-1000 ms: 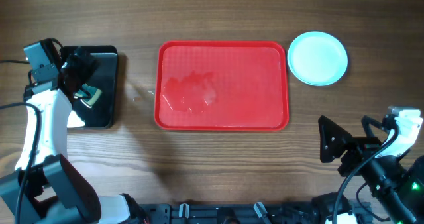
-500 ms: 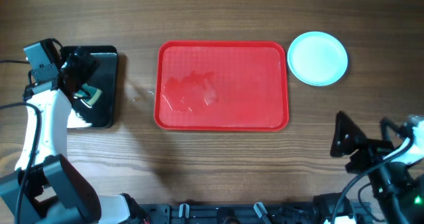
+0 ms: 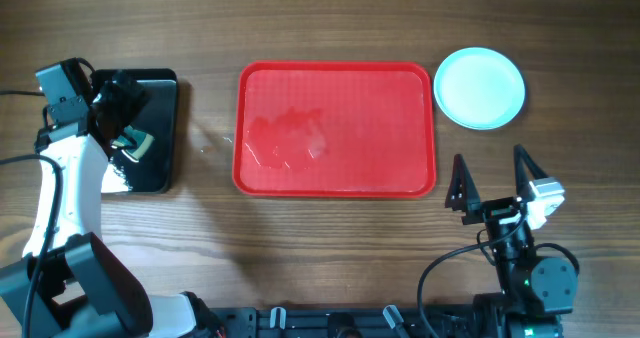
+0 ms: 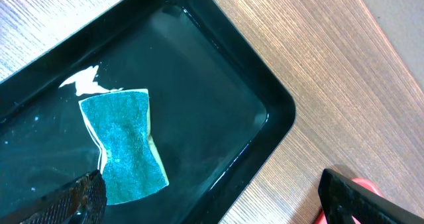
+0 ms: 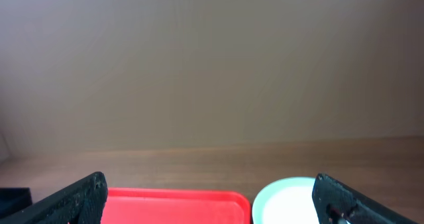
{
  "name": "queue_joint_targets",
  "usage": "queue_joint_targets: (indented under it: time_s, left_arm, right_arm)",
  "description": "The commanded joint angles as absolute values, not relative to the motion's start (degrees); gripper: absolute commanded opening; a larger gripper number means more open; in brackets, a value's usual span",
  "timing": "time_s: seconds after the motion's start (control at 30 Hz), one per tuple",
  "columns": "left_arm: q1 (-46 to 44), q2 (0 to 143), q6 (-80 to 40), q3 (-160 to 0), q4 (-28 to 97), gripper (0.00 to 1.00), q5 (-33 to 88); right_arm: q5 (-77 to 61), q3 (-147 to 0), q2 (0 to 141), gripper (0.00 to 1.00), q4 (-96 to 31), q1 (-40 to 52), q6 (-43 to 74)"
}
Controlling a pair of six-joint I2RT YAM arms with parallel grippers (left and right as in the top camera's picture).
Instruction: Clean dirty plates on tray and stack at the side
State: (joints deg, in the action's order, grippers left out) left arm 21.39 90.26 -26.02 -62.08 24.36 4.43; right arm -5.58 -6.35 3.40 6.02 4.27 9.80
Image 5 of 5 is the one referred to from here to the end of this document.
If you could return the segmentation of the light blue plate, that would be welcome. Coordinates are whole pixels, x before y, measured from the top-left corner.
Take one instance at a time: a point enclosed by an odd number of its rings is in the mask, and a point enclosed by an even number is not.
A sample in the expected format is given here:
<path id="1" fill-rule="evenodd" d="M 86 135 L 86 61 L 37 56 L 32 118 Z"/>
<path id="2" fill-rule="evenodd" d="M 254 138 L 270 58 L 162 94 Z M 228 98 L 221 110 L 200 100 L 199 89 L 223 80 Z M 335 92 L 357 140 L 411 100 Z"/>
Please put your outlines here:
<path id="1" fill-rule="evenodd" d="M 284 178 L 264 187 L 252 204 L 254 224 L 318 224 L 314 178 Z"/>

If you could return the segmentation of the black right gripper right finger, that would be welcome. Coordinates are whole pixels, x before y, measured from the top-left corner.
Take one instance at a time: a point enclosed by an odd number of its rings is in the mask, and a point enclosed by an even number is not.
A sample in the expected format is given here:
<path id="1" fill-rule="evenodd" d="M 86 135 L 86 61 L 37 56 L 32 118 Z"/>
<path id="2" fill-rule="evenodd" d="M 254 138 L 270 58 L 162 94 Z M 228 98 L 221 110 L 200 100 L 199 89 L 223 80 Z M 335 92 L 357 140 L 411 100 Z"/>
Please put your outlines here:
<path id="1" fill-rule="evenodd" d="M 320 224 L 417 224 L 322 173 L 315 179 L 312 200 Z"/>

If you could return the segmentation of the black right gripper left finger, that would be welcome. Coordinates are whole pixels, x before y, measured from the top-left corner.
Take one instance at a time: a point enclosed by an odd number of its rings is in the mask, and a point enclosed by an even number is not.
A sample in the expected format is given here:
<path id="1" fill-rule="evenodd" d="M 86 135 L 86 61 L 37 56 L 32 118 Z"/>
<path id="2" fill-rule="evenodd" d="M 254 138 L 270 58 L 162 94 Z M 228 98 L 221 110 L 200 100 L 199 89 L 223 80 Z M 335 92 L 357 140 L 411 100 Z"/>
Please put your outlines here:
<path id="1" fill-rule="evenodd" d="M 1 224 L 100 224 L 107 182 L 94 172 L 4 219 Z"/>

